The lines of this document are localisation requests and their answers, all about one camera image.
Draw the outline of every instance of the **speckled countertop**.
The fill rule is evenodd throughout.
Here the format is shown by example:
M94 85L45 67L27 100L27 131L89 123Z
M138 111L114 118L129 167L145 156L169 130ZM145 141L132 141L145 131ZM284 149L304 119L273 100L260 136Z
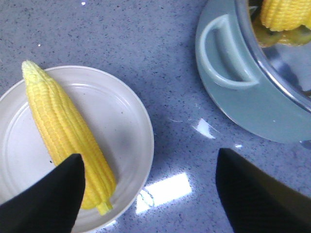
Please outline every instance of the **speckled countertop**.
M135 201L98 233L231 233L215 186L220 147L311 197L310 150L245 131L206 93L194 55L206 3L0 0L0 95L22 79L26 59L43 68L83 65L111 73L136 92L151 118L155 154L146 185L180 174L189 182L181 197L148 210L137 211Z

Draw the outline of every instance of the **yellow corn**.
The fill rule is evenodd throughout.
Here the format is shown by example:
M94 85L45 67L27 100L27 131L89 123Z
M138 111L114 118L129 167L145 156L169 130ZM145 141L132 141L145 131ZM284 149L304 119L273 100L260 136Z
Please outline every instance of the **yellow corn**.
M73 153L81 154L86 176L81 208L97 207L104 215L112 208L109 199L116 181L92 132L64 89L44 70L25 61L22 72L29 107L54 164Z
M311 28L311 0L263 0L260 19L271 31Z
M282 38L282 32L272 32L262 25L259 15L252 21L252 26L258 44L262 47L270 47Z

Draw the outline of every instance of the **white plate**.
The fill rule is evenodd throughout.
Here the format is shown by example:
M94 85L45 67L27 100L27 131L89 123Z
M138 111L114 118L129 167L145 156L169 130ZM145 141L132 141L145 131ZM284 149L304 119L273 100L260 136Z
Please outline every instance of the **white plate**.
M133 203L150 172L154 136L146 109L123 82L101 70L46 69L66 90L89 124L117 179L113 210L80 210L73 232L87 232L120 216ZM0 203L54 168L32 118L24 81L0 98Z

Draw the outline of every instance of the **pot handle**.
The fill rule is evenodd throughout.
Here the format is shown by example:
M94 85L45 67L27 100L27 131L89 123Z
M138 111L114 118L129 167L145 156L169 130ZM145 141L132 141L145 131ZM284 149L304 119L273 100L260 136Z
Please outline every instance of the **pot handle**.
M218 30L221 41L225 41L225 43L223 43L226 51L225 55L229 59L241 81L231 80L229 77L222 76L210 63L208 58L207 36L213 30ZM202 31L198 43L199 56L202 61L203 69L216 84L235 90L247 89L258 84L258 80L252 75L249 68L250 65L241 57L235 39L236 38L230 28L229 15L226 14L219 16L212 20Z

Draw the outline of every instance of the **pot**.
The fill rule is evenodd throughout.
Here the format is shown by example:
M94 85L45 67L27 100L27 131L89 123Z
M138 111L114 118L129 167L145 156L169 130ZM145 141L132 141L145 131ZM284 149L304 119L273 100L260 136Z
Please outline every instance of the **pot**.
M202 82L249 132L280 143L311 140L311 43L262 49L249 12L248 0L208 1L195 41Z

